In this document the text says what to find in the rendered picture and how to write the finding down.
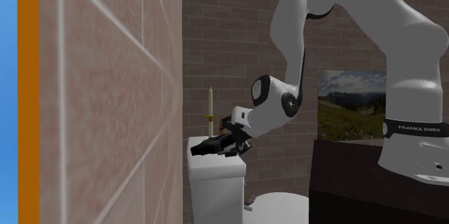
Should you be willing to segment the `black oblong object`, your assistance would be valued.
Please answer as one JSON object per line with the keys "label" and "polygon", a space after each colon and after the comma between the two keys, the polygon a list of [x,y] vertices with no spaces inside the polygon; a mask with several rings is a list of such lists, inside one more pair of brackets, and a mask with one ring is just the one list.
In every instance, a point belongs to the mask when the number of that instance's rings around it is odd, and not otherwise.
{"label": "black oblong object", "polygon": [[226,148],[235,143],[233,135],[226,133],[224,135],[214,136],[203,140],[200,144],[191,147],[191,154],[193,156],[204,156],[207,154],[221,154],[226,151]]}

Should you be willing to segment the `white toilet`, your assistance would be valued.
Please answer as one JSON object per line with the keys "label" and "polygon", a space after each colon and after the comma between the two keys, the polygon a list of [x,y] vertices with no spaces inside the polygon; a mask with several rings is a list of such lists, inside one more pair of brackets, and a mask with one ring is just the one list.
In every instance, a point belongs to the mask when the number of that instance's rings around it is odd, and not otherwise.
{"label": "white toilet", "polygon": [[194,224],[309,224],[309,199],[299,194],[262,194],[245,206],[246,164],[239,156],[192,155],[191,147],[206,139],[187,141]]}

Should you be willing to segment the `landscape wall picture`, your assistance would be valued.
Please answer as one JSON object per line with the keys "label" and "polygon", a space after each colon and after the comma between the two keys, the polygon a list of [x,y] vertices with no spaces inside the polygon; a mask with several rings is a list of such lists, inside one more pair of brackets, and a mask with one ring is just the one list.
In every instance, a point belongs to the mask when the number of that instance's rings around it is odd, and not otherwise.
{"label": "landscape wall picture", "polygon": [[380,139],[385,114],[386,72],[317,72],[317,136],[320,140]]}

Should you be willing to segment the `cream candle with gold holder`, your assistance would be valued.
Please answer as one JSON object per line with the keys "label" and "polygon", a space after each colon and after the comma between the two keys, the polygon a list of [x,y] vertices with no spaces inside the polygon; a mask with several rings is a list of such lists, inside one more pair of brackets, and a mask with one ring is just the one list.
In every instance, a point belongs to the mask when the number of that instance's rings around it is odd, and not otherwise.
{"label": "cream candle with gold holder", "polygon": [[213,90],[212,87],[208,91],[208,113],[204,115],[208,119],[208,137],[214,137],[214,118],[216,115],[213,113]]}

